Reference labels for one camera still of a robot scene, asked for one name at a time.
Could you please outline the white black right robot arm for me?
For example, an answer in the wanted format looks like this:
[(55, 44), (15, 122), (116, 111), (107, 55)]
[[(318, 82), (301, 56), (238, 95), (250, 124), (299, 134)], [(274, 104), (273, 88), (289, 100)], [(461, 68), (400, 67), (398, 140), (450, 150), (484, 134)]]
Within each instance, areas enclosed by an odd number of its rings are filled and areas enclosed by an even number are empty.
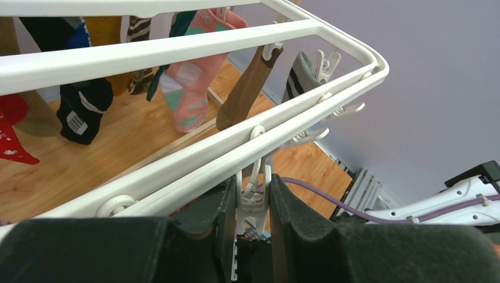
[(445, 182), (446, 189), (415, 203), (394, 209), (350, 208), (332, 221), (376, 224), (468, 225), (499, 224), (499, 164), (491, 160)]

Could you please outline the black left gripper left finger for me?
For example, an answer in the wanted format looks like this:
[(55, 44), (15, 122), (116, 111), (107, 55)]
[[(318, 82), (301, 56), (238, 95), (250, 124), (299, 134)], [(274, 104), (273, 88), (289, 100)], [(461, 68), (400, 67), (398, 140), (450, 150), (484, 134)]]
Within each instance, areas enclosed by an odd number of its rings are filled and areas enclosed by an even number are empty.
[(1, 242), (2, 282), (229, 282), (236, 181), (171, 217), (32, 219)]

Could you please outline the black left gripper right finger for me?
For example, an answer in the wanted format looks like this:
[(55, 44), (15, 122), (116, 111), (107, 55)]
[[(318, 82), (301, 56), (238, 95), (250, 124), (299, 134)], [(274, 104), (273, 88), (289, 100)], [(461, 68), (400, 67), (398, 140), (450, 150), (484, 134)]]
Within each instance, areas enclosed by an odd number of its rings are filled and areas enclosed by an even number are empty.
[(478, 229), (334, 223), (269, 183), (275, 282), (498, 282), (499, 255)]

